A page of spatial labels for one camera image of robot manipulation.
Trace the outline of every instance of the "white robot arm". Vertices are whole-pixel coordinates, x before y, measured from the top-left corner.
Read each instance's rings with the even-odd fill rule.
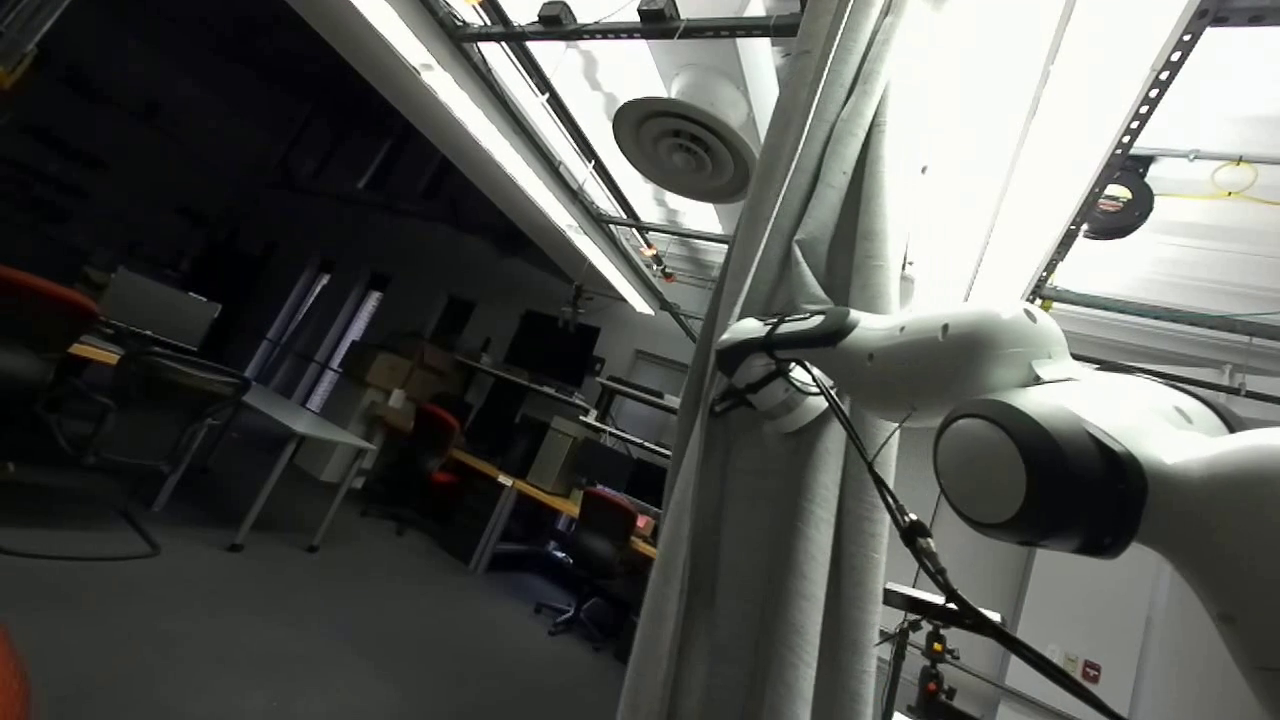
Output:
[[[1085,366],[1032,304],[731,325],[720,366],[758,375],[754,405],[787,429],[824,407],[768,387],[760,356],[821,363],[868,414],[938,418],[940,492],[986,534],[1085,556],[1156,548],[1280,714],[1280,573],[1264,567],[1280,429],[1232,429],[1181,387]]]

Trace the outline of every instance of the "wire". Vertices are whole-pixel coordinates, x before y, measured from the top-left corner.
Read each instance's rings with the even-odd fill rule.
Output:
[[[798,366],[806,366],[813,375],[813,385],[821,387],[821,397],[828,398],[837,423],[846,429],[847,444],[855,449],[860,463],[872,475],[872,489],[898,529],[898,534],[903,541],[903,548],[917,556],[919,573],[931,578],[931,588],[945,591],[948,604],[957,604],[957,613],[968,621],[968,628],[975,628],[981,635],[995,639],[999,647],[1009,647],[1016,661],[1025,661],[1028,666],[1037,666],[1044,679],[1051,679],[1058,689],[1073,693],[1080,705],[1095,706],[1107,720],[1126,720],[1115,706],[1107,706],[1107,700],[1101,700],[1092,689],[1085,689],[1073,672],[1066,672],[1060,664],[1051,664],[1044,651],[1037,651],[1028,639],[1011,635],[1004,624],[995,624],[990,613],[981,613],[948,575],[945,559],[938,556],[931,531],[927,522],[919,522],[919,517],[914,517],[903,507],[903,501],[888,489],[888,479],[875,472],[875,458],[863,444],[863,436],[855,430],[852,412],[839,405],[839,397],[821,385],[821,371],[808,360],[798,360]]]

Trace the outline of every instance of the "pipe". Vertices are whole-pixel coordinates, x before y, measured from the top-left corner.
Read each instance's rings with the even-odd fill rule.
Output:
[[[798,35],[801,12],[787,17],[692,17],[678,22],[479,22],[456,28],[461,45],[535,45],[535,39],[746,39],[746,35]]]

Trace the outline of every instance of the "floor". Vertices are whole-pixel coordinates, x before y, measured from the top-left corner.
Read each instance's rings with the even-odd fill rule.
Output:
[[[309,556],[316,479],[290,489],[246,556],[225,553],[227,510],[178,507],[150,520],[159,559],[0,559],[0,624],[27,661],[35,720],[611,714],[624,666],[549,635],[509,578],[360,510]],[[131,534],[0,520],[0,542],[125,553]]]

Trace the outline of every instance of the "chair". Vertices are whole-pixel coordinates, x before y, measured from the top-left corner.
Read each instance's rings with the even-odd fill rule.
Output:
[[[596,604],[639,604],[649,559],[634,548],[639,510],[609,489],[586,489],[579,517],[563,534],[563,556],[576,567],[576,596],[567,606],[535,604],[535,613],[558,613],[553,635],[579,628],[592,647],[609,644],[609,628],[592,621]]]
[[[417,520],[449,520],[456,501],[449,451],[461,436],[466,429],[444,405],[419,405],[413,430],[386,444],[365,507],[396,520],[399,531]]]
[[[95,319],[99,307],[88,297],[0,265],[0,458],[69,458],[41,407],[69,344]]]
[[[159,344],[137,344],[120,360],[113,375],[113,397],[99,397],[103,418],[95,423],[88,456],[95,463],[137,463],[120,456],[103,456],[103,441],[125,418],[165,418],[167,444],[150,463],[165,472],[165,489],[152,501],[159,510],[188,472],[201,449],[208,449],[208,430],[225,429],[242,407],[247,379],[235,366],[214,363],[206,356],[171,353]]]

